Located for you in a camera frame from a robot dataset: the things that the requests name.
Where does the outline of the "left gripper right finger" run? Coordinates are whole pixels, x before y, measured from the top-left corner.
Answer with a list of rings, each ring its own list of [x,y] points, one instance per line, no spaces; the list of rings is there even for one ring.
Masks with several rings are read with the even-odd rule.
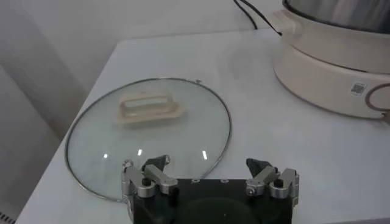
[[[268,189],[272,198],[298,198],[299,174],[286,168],[282,173],[270,162],[253,158],[246,159],[252,178],[246,180],[246,194],[249,197],[263,195]]]

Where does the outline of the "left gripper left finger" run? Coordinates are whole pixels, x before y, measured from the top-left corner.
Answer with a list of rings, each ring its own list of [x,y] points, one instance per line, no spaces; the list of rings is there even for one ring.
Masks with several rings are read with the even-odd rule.
[[[170,163],[168,155],[148,159],[140,169],[133,161],[126,159],[121,171],[122,198],[137,195],[140,198],[151,198],[158,189],[162,194],[171,195],[178,187],[178,180],[167,176],[163,171]]]

